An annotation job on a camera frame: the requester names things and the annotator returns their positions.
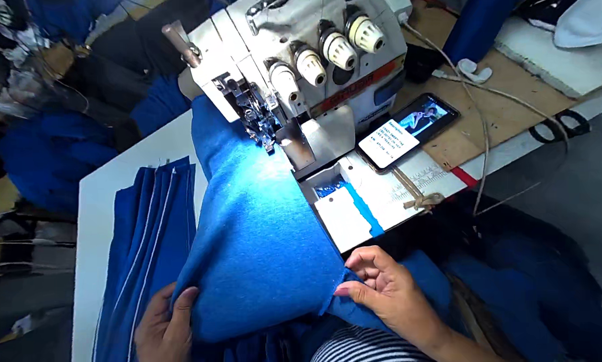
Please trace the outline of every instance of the striped shirt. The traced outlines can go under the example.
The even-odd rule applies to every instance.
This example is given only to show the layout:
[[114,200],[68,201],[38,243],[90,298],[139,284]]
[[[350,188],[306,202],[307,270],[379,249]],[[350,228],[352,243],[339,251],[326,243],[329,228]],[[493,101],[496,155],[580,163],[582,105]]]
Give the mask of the striped shirt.
[[383,330],[350,326],[338,330],[316,351],[312,362],[427,361],[417,347]]

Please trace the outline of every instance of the machine brand label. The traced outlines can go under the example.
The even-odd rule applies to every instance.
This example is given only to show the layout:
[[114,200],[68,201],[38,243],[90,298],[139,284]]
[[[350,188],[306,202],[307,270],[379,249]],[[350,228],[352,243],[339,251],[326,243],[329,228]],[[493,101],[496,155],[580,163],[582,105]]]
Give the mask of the machine brand label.
[[312,107],[312,110],[310,111],[310,115],[313,118],[317,117],[321,113],[325,113],[326,111],[331,110],[332,108],[335,108],[339,104],[347,101],[348,99],[354,97],[355,95],[361,94],[367,87],[370,87],[371,85],[377,83],[378,81],[386,78],[387,76],[392,74],[392,72],[394,70],[401,67],[403,60],[404,60],[403,55],[400,55],[399,57],[394,58],[394,60],[388,62],[386,65],[382,66],[381,68],[379,68],[379,69],[373,71],[372,73],[368,74],[367,76],[357,80],[356,82],[352,83],[350,86],[346,87],[345,89],[341,90],[337,94],[326,99],[322,103],[319,103],[316,106]]
[[374,118],[377,115],[380,115],[381,113],[383,113],[383,111],[387,110],[390,107],[390,103],[387,103],[385,106],[382,106],[381,108],[379,108],[378,110],[370,113],[369,115],[367,115],[364,119],[360,120],[359,123],[363,123],[366,122],[367,120],[370,120],[372,118]]

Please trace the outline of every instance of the floor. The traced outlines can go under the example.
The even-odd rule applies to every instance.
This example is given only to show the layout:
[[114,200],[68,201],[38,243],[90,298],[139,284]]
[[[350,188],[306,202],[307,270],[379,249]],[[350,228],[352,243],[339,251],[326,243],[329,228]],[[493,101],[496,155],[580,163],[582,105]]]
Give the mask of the floor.
[[486,194],[504,199],[542,178],[547,182],[510,205],[560,228],[574,238],[590,260],[602,286],[602,114],[590,134],[573,138],[564,166],[562,145],[545,145],[489,176]]

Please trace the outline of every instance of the scissors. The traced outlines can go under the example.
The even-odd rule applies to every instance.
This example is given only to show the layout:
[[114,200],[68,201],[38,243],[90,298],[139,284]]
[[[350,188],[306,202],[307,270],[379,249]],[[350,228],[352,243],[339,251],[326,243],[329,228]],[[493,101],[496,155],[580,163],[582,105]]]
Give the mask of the scissors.
[[[558,114],[556,114],[555,119],[562,125],[564,131],[569,136],[569,138],[573,138],[576,136],[581,136],[591,132],[591,124],[584,118],[580,113],[571,110],[564,110]],[[568,117],[570,119],[574,119],[578,122],[578,126],[575,128],[568,127],[563,121],[563,117]],[[551,130],[553,133],[553,139],[548,139],[539,134],[538,130],[535,126],[529,128],[529,133],[533,138],[535,138],[538,142],[542,143],[556,143],[563,142],[564,137],[562,136],[562,132],[558,129],[558,125],[551,120],[545,119],[540,124],[545,125],[547,128]]]

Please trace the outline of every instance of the fingernail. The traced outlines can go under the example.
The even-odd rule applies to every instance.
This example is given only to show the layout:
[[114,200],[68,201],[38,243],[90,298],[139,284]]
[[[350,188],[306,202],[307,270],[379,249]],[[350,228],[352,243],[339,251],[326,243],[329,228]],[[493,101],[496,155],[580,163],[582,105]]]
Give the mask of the fingernail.
[[197,287],[189,287],[184,290],[183,294],[191,295],[192,297],[198,296],[200,290]]
[[334,291],[335,297],[347,297],[350,293],[348,292],[347,287],[338,287],[336,291]]

